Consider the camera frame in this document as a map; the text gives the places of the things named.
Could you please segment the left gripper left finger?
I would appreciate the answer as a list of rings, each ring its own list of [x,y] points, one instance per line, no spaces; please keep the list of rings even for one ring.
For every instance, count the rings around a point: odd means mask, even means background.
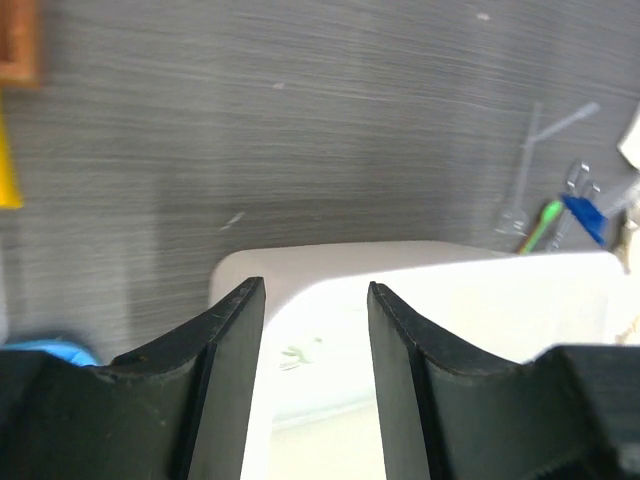
[[[237,479],[266,303],[261,278],[104,366],[1,354],[5,479]]]

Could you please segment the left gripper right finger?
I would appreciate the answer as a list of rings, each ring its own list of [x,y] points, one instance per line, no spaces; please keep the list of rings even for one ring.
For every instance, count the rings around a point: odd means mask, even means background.
[[[559,345],[517,364],[371,283],[367,310],[390,479],[635,479],[639,351]]]

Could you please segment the white plastic bin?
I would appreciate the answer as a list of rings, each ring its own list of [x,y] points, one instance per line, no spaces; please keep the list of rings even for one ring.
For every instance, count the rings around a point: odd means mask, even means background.
[[[266,288],[242,477],[385,475],[367,291],[387,285],[422,316],[524,363],[558,343],[616,342],[630,278],[603,251],[518,256],[436,241],[246,250],[215,268],[210,298]]]

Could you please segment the blue hexagonal cap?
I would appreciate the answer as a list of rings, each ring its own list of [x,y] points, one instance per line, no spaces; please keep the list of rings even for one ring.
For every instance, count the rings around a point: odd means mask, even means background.
[[[600,209],[596,204],[584,196],[562,193],[561,201],[566,209],[578,221],[583,230],[601,248],[605,248],[609,223],[623,210],[632,206],[639,199],[639,181],[625,187],[615,200],[607,207]]]

